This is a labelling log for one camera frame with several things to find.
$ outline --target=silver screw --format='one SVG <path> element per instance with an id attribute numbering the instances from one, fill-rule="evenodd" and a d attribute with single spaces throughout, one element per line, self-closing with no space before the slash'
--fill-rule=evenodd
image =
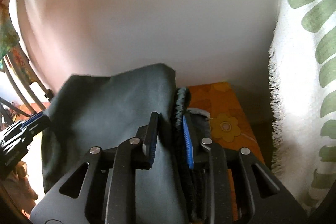
<path id="1" fill-rule="evenodd" d="M 132 138 L 129 140 L 129 143 L 133 145 L 138 144 L 139 142 L 140 142 L 139 138 Z"/>
<path id="2" fill-rule="evenodd" d="M 212 143 L 212 140 L 210 138 L 203 138 L 202 139 L 202 144 L 211 144 Z"/>
<path id="3" fill-rule="evenodd" d="M 90 149 L 91 154 L 98 154 L 100 152 L 100 148 L 98 146 L 94 146 Z"/>
<path id="4" fill-rule="evenodd" d="M 247 147 L 243 147 L 240 152 L 243 154 L 243 155 L 248 155 L 249 153 L 251 153 L 251 150 L 248 149 Z"/>

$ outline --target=beige wall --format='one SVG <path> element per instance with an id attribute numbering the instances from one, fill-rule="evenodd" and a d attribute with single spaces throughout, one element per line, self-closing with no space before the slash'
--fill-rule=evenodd
<path id="1" fill-rule="evenodd" d="M 269 109 L 268 47 L 278 0 L 16 0 L 20 30 L 55 91 L 72 73 L 163 62 L 178 85 L 233 84 L 250 119 Z"/>

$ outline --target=orange floral tablecloth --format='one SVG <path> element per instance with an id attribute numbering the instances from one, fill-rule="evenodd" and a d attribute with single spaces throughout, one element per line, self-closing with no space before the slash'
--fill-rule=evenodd
<path id="1" fill-rule="evenodd" d="M 229 83 L 190 86 L 189 90 L 192 95 L 189 107 L 210 113 L 211 135 L 215 142 L 233 150 L 248 147 L 264 162 L 250 124 Z"/>

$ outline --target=dark gray cloth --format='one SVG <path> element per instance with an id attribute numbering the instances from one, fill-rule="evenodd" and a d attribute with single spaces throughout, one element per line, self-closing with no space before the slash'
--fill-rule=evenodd
<path id="1" fill-rule="evenodd" d="M 187 223 L 171 145 L 175 88 L 175 72 L 162 64 L 112 77 L 71 76 L 47 111 L 51 127 L 42 138 L 45 191 L 92 146 L 118 146 L 148 124 L 155 111 L 162 120 L 154 165 L 136 171 L 137 223 Z"/>

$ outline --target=green and white curtain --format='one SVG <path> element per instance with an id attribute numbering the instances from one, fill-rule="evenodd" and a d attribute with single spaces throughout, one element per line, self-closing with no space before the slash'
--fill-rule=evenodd
<path id="1" fill-rule="evenodd" d="M 336 0 L 281 0 L 269 73 L 273 172 L 311 213 L 336 179 Z"/>

